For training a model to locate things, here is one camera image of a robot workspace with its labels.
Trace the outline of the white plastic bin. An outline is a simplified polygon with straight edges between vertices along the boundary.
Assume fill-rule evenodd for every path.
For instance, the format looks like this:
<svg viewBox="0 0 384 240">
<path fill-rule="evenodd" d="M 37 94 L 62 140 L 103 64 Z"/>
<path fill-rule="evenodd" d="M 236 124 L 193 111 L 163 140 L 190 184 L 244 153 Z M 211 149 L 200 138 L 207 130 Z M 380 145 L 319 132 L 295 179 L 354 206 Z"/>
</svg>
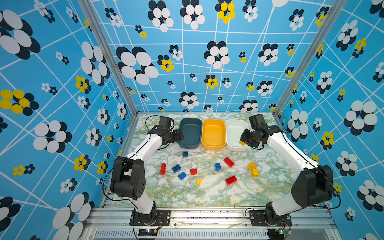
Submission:
<svg viewBox="0 0 384 240">
<path fill-rule="evenodd" d="M 241 135 L 248 124 L 243 120 L 227 120 L 226 121 L 226 145 L 231 151 L 244 152 L 249 147 L 239 143 Z"/>
</svg>

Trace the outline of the dark teal plastic bin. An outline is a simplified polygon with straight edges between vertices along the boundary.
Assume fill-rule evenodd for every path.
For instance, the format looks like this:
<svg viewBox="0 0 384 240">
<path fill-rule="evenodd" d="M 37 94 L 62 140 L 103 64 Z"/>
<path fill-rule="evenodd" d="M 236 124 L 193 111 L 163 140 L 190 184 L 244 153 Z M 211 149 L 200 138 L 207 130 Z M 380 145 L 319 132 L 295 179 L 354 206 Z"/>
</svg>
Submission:
<svg viewBox="0 0 384 240">
<path fill-rule="evenodd" d="M 182 131 L 184 139 L 178 142 L 183 149 L 197 149 L 202 138 L 203 122 L 197 118 L 183 118 L 180 121 L 179 130 Z"/>
</svg>

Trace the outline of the orange yellow lego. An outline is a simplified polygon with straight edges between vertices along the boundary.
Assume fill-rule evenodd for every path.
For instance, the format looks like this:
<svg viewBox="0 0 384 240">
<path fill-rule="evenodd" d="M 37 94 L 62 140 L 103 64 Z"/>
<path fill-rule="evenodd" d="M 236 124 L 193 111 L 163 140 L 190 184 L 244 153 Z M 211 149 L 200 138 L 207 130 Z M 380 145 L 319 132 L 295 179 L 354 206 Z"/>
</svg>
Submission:
<svg viewBox="0 0 384 240">
<path fill-rule="evenodd" d="M 251 162 L 251 163 L 247 166 L 247 168 L 248 168 L 250 171 L 252 171 L 255 167 L 256 167 L 256 164 L 255 164 L 254 162 Z"/>
</svg>

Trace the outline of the dark blue lego brick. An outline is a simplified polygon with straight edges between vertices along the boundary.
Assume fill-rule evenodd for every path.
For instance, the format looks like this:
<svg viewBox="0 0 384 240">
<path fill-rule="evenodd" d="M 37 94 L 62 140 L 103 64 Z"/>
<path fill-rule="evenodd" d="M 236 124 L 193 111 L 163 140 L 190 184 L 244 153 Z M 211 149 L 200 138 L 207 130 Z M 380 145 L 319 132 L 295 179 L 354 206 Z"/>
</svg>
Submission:
<svg viewBox="0 0 384 240">
<path fill-rule="evenodd" d="M 172 170 L 174 173 L 177 173 L 178 171 L 181 170 L 181 167 L 180 167 L 180 165 L 176 165 L 176 166 L 172 167 Z"/>
</svg>

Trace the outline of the yellow plastic bin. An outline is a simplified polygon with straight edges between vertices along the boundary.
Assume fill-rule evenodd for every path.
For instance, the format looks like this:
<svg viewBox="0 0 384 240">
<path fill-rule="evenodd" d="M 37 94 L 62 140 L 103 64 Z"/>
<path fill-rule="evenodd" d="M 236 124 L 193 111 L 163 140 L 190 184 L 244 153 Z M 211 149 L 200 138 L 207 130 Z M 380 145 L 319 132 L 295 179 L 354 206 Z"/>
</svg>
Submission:
<svg viewBox="0 0 384 240">
<path fill-rule="evenodd" d="M 218 119 L 203 122 L 202 144 L 206 150 L 220 151 L 226 145 L 226 125 Z"/>
</svg>

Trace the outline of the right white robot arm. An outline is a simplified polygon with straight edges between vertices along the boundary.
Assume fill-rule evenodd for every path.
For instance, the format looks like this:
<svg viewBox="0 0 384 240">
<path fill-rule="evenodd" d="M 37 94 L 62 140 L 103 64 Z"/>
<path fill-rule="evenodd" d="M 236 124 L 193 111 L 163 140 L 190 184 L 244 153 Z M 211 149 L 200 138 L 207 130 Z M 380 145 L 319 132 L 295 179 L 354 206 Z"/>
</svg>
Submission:
<svg viewBox="0 0 384 240">
<path fill-rule="evenodd" d="M 277 126 L 263 126 L 255 131 L 245 129 L 240 142 L 254 150 L 266 145 L 275 150 L 291 167 L 296 180 L 284 197 L 266 205 L 265 221 L 273 226 L 285 216 L 332 199 L 335 192 L 333 170 L 305 156 Z"/>
</svg>

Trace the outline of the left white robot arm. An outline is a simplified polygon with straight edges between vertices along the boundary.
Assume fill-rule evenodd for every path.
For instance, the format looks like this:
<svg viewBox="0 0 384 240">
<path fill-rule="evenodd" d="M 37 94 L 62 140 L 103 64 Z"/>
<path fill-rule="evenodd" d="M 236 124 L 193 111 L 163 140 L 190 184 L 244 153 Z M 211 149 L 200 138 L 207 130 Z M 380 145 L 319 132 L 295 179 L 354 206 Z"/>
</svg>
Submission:
<svg viewBox="0 0 384 240">
<path fill-rule="evenodd" d="M 136 149 L 125 157 L 117 157 L 114 161 L 111 192 L 120 197 L 122 201 L 129 201 L 142 223 L 153 224 L 156 221 L 157 213 L 155 201 L 151 200 L 145 192 L 145 164 L 163 145 L 180 142 L 183 139 L 184 135 L 181 130 L 155 126 Z"/>
</svg>

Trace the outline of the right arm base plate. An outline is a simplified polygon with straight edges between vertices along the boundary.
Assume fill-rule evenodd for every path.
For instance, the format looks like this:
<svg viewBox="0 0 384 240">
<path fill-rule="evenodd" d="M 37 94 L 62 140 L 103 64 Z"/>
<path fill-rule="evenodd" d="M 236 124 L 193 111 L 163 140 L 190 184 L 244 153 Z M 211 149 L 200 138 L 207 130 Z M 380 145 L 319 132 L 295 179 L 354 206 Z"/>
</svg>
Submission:
<svg viewBox="0 0 384 240">
<path fill-rule="evenodd" d="M 248 215 L 253 227 L 291 227 L 290 215 L 277 216 L 269 211 L 250 210 Z"/>
</svg>

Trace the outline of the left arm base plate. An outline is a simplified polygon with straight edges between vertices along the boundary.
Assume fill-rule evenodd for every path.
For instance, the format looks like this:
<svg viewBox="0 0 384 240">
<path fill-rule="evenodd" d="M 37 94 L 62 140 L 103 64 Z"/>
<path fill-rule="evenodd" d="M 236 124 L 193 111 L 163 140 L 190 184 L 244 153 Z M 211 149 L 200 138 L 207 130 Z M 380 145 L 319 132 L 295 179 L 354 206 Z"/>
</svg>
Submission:
<svg viewBox="0 0 384 240">
<path fill-rule="evenodd" d="M 136 210 L 131 212 L 130 226 L 161 227 L 169 226 L 170 210 L 156 210 L 150 214 L 140 214 Z"/>
</svg>

